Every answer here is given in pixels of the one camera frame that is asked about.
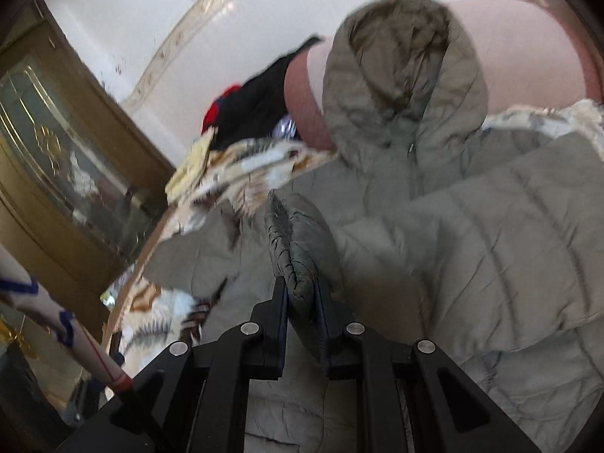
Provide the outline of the grey quilted hooded jacket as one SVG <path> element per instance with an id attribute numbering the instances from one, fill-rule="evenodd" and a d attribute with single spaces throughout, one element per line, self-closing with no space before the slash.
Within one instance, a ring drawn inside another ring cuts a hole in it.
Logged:
<path id="1" fill-rule="evenodd" d="M 603 395 L 603 163 L 571 133 L 485 128 L 474 46 L 432 0 L 349 14 L 325 70 L 337 156 L 248 221 L 223 204 L 162 242 L 145 277 L 219 295 L 206 341 L 294 278 L 323 275 L 363 324 L 430 339 L 544 452 L 578 438 Z"/>

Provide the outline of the leaf patterned bed blanket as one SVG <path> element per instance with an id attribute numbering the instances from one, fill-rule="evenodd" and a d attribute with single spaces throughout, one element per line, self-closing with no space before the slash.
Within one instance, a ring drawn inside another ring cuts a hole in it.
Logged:
<path id="1" fill-rule="evenodd" d="M 597 153 L 603 150 L 603 108 L 582 99 L 568 108 L 516 106 L 489 115 L 477 132 L 480 139 L 492 130 L 531 131 L 549 139 L 578 132 Z M 315 150 L 300 141 L 247 139 L 227 150 L 210 151 L 205 174 L 170 215 L 162 228 L 162 241 L 197 233 L 211 209 L 220 202 L 233 208 L 238 221 L 252 217 L 267 193 L 335 158 L 335 153 Z M 122 335 L 117 359 L 135 376 L 169 342 L 182 336 L 201 340 L 201 312 L 220 299 L 226 282 L 207 269 L 193 272 L 183 283 L 157 284 L 148 279 L 147 266 L 130 267 L 112 286 L 124 303 L 115 311 L 115 331 Z"/>

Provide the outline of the white red blue sleeve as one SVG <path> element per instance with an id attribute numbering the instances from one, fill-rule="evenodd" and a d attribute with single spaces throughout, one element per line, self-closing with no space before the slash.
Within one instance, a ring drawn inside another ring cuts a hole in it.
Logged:
<path id="1" fill-rule="evenodd" d="M 133 388 L 132 378 L 101 349 L 75 315 L 55 302 L 4 247 L 1 247 L 1 302 L 52 331 L 73 358 L 115 394 Z"/>

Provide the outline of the yellow patterned cloth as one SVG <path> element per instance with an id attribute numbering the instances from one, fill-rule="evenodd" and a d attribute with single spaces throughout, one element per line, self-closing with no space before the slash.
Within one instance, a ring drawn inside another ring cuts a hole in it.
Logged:
<path id="1" fill-rule="evenodd" d="M 204 176 L 215 134 L 216 128 L 209 127 L 194 142 L 166 184 L 165 193 L 169 206 L 180 203 L 180 199 L 189 195 Z"/>

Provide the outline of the brown door with glass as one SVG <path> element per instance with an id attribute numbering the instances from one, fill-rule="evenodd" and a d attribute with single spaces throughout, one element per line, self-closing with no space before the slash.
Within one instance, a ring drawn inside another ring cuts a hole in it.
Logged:
<path id="1" fill-rule="evenodd" d="M 1 42 L 1 242 L 94 336 L 172 172 L 30 0 Z"/>

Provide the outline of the red and blue garment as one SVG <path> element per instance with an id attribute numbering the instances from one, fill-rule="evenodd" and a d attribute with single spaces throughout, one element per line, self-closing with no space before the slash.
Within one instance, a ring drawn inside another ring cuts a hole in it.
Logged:
<path id="1" fill-rule="evenodd" d="M 202 121 L 201 134 L 204 134 L 210 127 L 215 125 L 222 103 L 226 100 L 227 97 L 229 97 L 229 95 L 240 90 L 240 88 L 242 88 L 241 84 L 234 84 L 233 86 L 226 88 L 211 103 L 210 108 L 208 108 L 208 111 L 206 111 L 203 121 Z"/>

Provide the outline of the black garment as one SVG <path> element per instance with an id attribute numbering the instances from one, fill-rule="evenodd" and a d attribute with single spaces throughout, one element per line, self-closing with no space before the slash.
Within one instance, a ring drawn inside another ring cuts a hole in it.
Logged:
<path id="1" fill-rule="evenodd" d="M 294 121 L 295 136 L 308 146 L 334 150 L 322 112 L 322 80 L 331 46 L 312 36 L 229 95 L 212 126 L 216 128 L 212 150 L 244 139 L 268 138 L 285 116 Z"/>

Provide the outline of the pink folded quilt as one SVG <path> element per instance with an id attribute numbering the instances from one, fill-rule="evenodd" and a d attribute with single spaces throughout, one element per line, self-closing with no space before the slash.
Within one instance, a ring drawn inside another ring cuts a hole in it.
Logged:
<path id="1" fill-rule="evenodd" d="M 477 51 L 488 111 L 514 105 L 565 108 L 581 99 L 603 100 L 603 59 L 574 20 L 530 0 L 457 0 L 448 3 Z M 302 140 L 333 148 L 322 112 L 325 66 L 333 38 L 323 38 L 289 64 L 287 112 Z"/>

